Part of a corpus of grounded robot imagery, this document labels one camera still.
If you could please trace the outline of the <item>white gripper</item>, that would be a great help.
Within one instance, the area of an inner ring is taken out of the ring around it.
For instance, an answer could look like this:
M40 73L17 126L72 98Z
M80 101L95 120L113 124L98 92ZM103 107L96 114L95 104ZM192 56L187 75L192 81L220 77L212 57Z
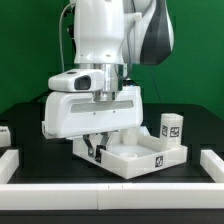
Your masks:
M53 92L45 107L46 131L54 138L82 136L88 156L94 157L90 135L102 133L95 161L101 163L111 131L138 127L143 121L141 89L125 86L114 101L94 101L92 93Z

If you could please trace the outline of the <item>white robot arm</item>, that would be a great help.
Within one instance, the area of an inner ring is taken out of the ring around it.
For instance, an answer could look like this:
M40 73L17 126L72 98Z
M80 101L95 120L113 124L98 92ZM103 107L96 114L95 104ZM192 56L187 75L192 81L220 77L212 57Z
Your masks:
M143 120L138 86L126 86L134 64L158 65L172 52L166 0L70 0L75 67L48 80L43 134L79 137L96 162L118 131Z

